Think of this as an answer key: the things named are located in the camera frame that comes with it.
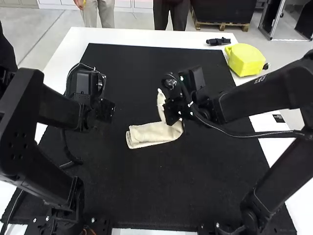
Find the yellow object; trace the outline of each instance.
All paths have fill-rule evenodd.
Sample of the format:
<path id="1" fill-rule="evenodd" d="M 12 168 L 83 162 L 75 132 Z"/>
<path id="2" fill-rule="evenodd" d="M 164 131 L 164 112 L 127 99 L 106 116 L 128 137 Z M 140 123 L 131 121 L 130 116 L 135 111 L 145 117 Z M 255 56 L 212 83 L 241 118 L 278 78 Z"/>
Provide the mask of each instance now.
<path id="1" fill-rule="evenodd" d="M 240 77 L 259 74 L 266 62 L 257 48 L 244 43 L 225 47 L 225 52 L 229 67 Z"/>

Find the trousers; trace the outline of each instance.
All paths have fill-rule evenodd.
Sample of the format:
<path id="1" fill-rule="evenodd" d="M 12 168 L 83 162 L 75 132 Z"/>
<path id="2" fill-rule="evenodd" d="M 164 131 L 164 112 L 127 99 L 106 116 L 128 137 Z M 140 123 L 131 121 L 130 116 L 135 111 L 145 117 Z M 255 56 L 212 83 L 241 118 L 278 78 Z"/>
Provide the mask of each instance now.
<path id="1" fill-rule="evenodd" d="M 189 11 L 189 0 L 153 0 L 155 30 L 165 30 L 171 12 L 173 30 L 185 31 Z"/>
<path id="2" fill-rule="evenodd" d="M 115 0 L 86 0 L 84 10 L 81 10 L 85 27 L 97 27 L 97 11 L 103 28 L 114 28 Z"/>
<path id="3" fill-rule="evenodd" d="M 1 21 L 0 21 L 0 66 L 9 69 L 11 72 L 16 72 L 18 70 L 18 66 L 16 65 L 14 49 L 3 35 Z"/>

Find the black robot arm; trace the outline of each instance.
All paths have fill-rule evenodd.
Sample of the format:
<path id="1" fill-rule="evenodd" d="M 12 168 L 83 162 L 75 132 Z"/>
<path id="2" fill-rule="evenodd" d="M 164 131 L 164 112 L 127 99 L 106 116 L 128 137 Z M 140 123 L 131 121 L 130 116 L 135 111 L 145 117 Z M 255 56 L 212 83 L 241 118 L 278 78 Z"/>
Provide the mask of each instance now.
<path id="1" fill-rule="evenodd" d="M 72 225 L 72 232 L 79 234 L 83 182 L 67 175 L 39 149 L 34 141 L 36 125 L 86 132 L 96 119 L 111 122 L 115 105 L 102 98 L 105 76 L 85 65 L 71 70 L 67 96 L 43 81 L 44 74 L 38 70 L 11 73 L 0 68 L 0 180 L 43 199 L 51 206 L 53 220 Z"/>
<path id="2" fill-rule="evenodd" d="M 286 138 L 296 140 L 240 204 L 243 226 L 229 230 L 216 226 L 220 235 L 263 232 L 282 204 L 313 177 L 313 50 L 302 59 L 211 98 L 201 68 L 165 75 L 164 113 L 167 124 L 179 118 L 194 120 L 237 138 Z M 300 108 L 301 131 L 239 133 L 223 124 L 273 110 Z"/>

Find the table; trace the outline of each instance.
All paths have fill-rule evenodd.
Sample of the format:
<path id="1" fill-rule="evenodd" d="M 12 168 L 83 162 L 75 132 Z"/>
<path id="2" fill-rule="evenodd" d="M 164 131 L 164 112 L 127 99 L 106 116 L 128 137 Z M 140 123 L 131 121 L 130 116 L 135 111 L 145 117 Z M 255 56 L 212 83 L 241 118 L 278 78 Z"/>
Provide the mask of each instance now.
<path id="1" fill-rule="evenodd" d="M 232 33 L 210 33 L 210 32 L 178 32 L 178 31 L 152 31 L 133 29 L 100 29 L 100 28 L 71 28 L 51 60 L 44 69 L 44 83 L 52 89 L 63 93 L 66 88 L 66 77 L 70 68 L 78 63 L 85 52 L 88 43 L 149 46 L 149 47 L 177 47 L 193 49 L 222 49 L 224 46 L 209 47 L 205 41 L 209 38 L 230 38 L 232 44 L 237 40 Z M 241 85 L 255 76 L 239 78 L 232 73 L 236 85 Z M 272 114 L 279 114 L 279 111 L 251 116 L 250 120 L 255 131 L 267 130 L 288 130 L 285 123 L 276 123 Z M 45 125 L 38 124 L 35 141 L 39 142 L 46 129 Z M 268 164 L 272 166 L 293 139 L 260 139 L 260 145 Z M 0 213 L 3 213 L 15 187 L 0 182 Z M 310 198 L 313 195 L 313 180 L 309 181 L 294 194 L 287 202 L 287 208 L 299 235 L 310 234 L 313 220 L 311 213 L 313 204 Z M 26 225 L 14 225 L 8 227 L 7 234 L 22 235 Z M 175 231 L 153 231 L 153 230 L 130 230 L 114 229 L 114 235 L 183 235 L 188 232 Z"/>

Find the beige trousers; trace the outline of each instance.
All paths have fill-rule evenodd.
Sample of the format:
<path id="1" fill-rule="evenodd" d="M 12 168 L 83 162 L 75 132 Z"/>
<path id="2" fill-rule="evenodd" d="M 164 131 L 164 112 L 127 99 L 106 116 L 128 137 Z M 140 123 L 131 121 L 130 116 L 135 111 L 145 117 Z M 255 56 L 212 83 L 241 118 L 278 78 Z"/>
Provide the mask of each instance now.
<path id="1" fill-rule="evenodd" d="M 86 0 L 84 10 L 81 10 L 85 27 L 97 27 L 97 11 L 99 10 L 103 28 L 114 28 L 115 0 Z"/>

